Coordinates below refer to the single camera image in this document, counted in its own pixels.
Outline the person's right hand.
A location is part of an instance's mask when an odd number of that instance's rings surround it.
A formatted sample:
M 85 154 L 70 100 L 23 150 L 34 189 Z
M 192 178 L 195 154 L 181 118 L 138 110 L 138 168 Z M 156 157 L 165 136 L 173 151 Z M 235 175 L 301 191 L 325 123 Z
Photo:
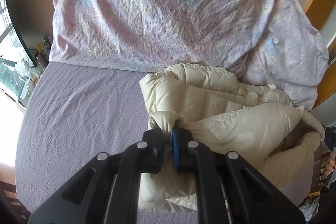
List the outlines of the person's right hand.
M 335 155 L 334 155 L 334 152 L 331 152 L 327 159 L 327 164 L 326 164 L 326 169 L 325 169 L 324 174 L 327 176 L 333 173 L 334 169 L 335 169 Z

